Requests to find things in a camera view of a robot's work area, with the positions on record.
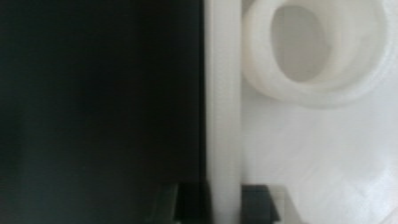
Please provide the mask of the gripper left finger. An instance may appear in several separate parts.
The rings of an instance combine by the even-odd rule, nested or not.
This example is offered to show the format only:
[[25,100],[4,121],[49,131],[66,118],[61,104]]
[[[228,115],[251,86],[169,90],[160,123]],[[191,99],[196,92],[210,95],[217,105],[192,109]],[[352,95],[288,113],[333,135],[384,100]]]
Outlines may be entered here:
[[198,182],[164,185],[148,224],[205,224],[207,221],[207,186]]

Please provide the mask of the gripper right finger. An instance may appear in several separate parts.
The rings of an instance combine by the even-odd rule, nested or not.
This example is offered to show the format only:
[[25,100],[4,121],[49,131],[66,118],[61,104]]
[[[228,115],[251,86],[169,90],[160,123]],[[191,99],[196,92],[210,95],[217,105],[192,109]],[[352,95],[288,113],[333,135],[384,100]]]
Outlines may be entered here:
[[281,220],[267,185],[242,186],[242,224],[276,224]]

